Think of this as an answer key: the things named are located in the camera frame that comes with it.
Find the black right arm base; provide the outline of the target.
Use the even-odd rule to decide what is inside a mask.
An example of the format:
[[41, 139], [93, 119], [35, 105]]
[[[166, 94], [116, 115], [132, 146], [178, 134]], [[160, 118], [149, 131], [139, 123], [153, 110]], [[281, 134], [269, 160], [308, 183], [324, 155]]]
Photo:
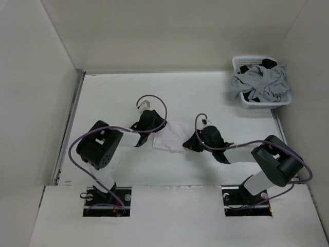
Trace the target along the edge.
[[272, 216], [267, 190], [255, 196], [251, 195], [242, 185], [222, 187], [224, 213], [226, 217]]

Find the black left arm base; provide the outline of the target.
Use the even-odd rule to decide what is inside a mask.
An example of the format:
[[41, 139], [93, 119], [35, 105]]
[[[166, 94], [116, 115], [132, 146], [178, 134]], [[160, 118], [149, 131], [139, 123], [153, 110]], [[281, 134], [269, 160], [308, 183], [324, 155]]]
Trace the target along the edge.
[[112, 194], [99, 190], [96, 186], [88, 187], [86, 192], [80, 194], [84, 200], [84, 217], [129, 217], [131, 212], [132, 188], [117, 187], [111, 188], [123, 204]]

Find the white tank top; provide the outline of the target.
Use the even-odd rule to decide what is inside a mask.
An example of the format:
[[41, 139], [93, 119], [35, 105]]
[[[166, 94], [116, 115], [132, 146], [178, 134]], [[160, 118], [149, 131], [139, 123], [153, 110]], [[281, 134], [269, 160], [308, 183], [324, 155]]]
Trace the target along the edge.
[[185, 143], [195, 132], [194, 126], [184, 122], [168, 122], [160, 131], [154, 134], [153, 149], [171, 153], [185, 153]]

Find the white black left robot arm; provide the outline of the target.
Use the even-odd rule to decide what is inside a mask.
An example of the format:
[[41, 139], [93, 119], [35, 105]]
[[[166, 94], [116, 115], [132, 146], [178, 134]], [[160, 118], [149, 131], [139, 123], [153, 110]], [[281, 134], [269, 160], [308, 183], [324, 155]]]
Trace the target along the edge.
[[110, 205], [116, 199], [123, 204], [115, 192], [99, 181], [94, 174], [81, 167], [72, 157], [72, 149], [76, 147], [76, 153], [81, 160], [98, 171], [105, 168], [113, 158], [119, 146], [141, 147], [152, 133], [163, 129], [167, 119], [162, 118], [155, 110], [144, 110], [139, 120], [130, 128], [110, 126], [104, 121], [97, 121], [86, 134], [75, 140], [69, 147], [69, 159], [71, 162], [88, 174], [96, 184], [101, 187], [98, 199], [104, 205]]

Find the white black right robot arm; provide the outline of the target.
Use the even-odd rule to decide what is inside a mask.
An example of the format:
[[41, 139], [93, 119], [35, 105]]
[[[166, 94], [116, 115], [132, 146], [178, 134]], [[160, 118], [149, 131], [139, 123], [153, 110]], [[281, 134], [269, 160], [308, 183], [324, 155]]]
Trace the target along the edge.
[[206, 126], [195, 130], [182, 146], [195, 152], [208, 151], [223, 164], [257, 163], [261, 171], [248, 177], [238, 191], [239, 199], [246, 204], [273, 186], [285, 187], [304, 167], [301, 158], [275, 135], [234, 146], [224, 141], [217, 127]]

